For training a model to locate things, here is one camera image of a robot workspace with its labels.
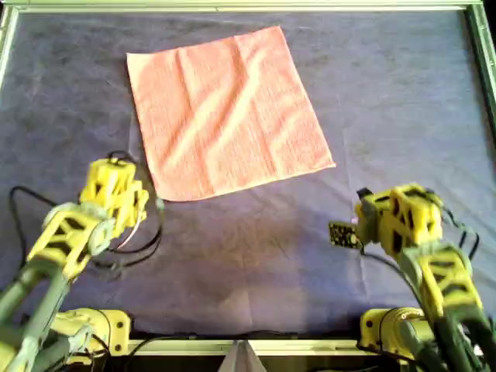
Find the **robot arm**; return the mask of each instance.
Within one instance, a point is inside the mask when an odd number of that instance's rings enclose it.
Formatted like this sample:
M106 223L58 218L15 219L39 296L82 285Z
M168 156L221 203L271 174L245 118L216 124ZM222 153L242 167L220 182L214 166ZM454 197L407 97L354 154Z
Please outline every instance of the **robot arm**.
M360 345L376 351L386 346L389 354L422 360L431 370L446 370L439 356L449 370L487 370L474 353L471 343L476 343L486 366L496 371L496 336L472 280L470 259L442 240L441 199L417 184L378 194L363 189L359 197L358 223L329 224L332 243L361 250L379 243L398 263L422 307L366 312Z
M26 264L0 296L0 370L45 370L88 347L93 333L89 317L83 316L81 322L81 313L66 313L64 318L57 312L88 261L126 227L146 218L148 192L134 180L135 173L132 163L116 158L97 160L90 166L79 204L59 205L46 216ZM25 325L14 325L16 309L41 281L48 281L49 286L39 307ZM80 319L73 322L73 334L50 331L57 315L55 324L60 329L67 328L64 323ZM129 325L127 317L123 320L121 324Z

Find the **towel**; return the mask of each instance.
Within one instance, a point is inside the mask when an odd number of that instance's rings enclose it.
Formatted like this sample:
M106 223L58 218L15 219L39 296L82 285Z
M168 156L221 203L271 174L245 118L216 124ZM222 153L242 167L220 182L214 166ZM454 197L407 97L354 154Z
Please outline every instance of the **towel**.
M334 167L280 27L127 54L157 194L191 201Z

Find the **cloth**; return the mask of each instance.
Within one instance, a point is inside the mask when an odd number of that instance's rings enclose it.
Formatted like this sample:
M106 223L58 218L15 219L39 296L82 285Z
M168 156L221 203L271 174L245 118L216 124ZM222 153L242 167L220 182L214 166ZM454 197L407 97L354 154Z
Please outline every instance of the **cloth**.
M334 167L280 27L127 63L161 198L190 201Z

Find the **metal frame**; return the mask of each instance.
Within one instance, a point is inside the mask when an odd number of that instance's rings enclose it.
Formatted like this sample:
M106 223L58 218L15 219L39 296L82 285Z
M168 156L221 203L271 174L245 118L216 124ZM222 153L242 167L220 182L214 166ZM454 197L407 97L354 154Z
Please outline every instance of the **metal frame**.
M141 339L131 339L130 354ZM357 348L355 339L251 339L250 345L259 357L281 356L340 356L368 357L377 354ZM151 341L139 348L141 356L225 356L231 347L231 339L162 339Z
M0 24L0 88L19 13L66 12L369 12L463 11L480 71L493 144L496 144L496 53L481 0L5 0ZM128 353L141 342L130 340ZM167 339L147 343L137 355L226 355L232 340ZM250 340L259 356L373 355L352 339Z

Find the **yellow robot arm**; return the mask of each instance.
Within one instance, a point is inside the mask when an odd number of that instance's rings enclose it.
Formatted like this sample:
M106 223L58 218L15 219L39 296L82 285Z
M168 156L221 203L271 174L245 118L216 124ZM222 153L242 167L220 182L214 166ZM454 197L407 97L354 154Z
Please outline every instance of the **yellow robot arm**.
M63 360L69 352L82 352L89 347L91 323L82 326L84 322L81 322L91 315L89 310L60 315L56 329L66 329L69 316L79 319L79 323L73 324L80 324L80 331L71 337L59 334L56 341L50 340L49 346L43 344L65 295L88 261L104 251L111 239L120 236L126 227L133 227L146 218L148 192L143 190L140 181L134 180L135 173L133 163L117 158L97 160L90 166L80 203L58 205L48 213L43 232L26 264L0 295L0 370L44 370ZM15 310L45 279L50 283L38 309L25 325L14 325ZM125 314L106 316L120 317L120 331L129 331Z

